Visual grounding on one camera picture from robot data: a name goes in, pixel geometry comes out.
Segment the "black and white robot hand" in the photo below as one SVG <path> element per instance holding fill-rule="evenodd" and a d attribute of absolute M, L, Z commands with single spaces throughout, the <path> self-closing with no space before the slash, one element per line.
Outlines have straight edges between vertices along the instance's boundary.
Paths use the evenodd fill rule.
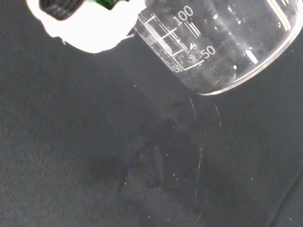
<path fill-rule="evenodd" d="M 146 8 L 143 0 L 122 0 L 108 10 L 93 0 L 84 1 L 67 19 L 58 20 L 42 8 L 39 1 L 28 0 L 31 13 L 46 33 L 88 53 L 100 53 L 132 37 L 131 30 Z"/>

